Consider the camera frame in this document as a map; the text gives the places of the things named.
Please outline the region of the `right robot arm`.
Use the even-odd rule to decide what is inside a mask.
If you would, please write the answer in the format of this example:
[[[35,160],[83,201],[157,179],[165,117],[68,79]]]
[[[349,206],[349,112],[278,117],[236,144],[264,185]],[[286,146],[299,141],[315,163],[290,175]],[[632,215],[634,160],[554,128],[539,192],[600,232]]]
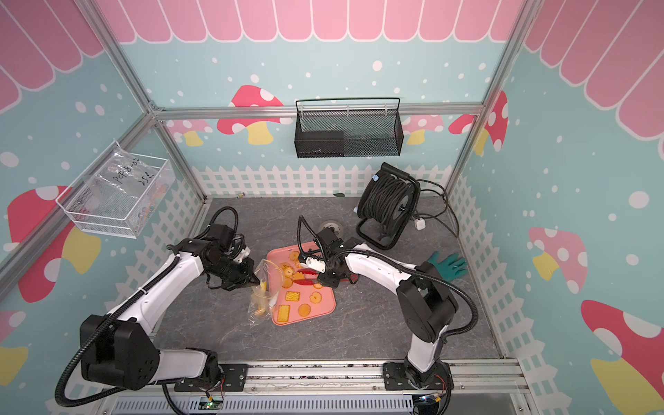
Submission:
[[[464,290],[447,281],[467,273],[464,258],[405,264],[375,252],[356,239],[342,240],[333,228],[314,232],[304,216],[297,221],[298,259],[316,273],[316,282],[335,289],[344,280],[368,278],[396,295],[412,340],[403,362],[387,362],[382,377],[387,390],[439,390],[451,395],[450,365],[440,360],[448,338],[477,325],[477,305]]]

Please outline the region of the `clear resealable bag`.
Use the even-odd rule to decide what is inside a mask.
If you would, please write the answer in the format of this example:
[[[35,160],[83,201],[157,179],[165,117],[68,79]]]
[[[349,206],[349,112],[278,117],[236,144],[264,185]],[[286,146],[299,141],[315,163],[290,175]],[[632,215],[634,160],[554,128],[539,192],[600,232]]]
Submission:
[[[252,287],[247,313],[252,327],[271,318],[284,277],[281,267],[268,259],[259,262],[254,274],[259,279],[259,284]]]

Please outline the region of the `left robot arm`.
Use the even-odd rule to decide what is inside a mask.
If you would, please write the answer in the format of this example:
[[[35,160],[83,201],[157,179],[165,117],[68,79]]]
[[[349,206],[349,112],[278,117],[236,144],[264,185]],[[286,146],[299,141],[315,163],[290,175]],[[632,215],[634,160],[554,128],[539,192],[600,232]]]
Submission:
[[[127,390],[182,380],[210,392],[226,380],[218,354],[200,348],[158,349],[151,335],[165,311],[190,283],[218,278],[209,289],[231,292],[258,286],[254,262],[234,207],[218,209],[197,236],[169,245],[166,263],[107,314],[80,326],[80,347],[55,386],[55,402],[84,406]]]

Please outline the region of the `red metal tongs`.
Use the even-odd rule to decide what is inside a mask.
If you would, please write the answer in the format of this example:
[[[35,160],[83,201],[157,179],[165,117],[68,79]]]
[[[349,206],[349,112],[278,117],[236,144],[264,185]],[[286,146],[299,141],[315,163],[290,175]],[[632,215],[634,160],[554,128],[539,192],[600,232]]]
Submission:
[[[336,273],[335,271],[318,273],[314,269],[304,268],[290,276],[290,280],[299,285],[321,285],[336,289],[342,282],[355,285],[359,281],[359,276],[354,273]]]

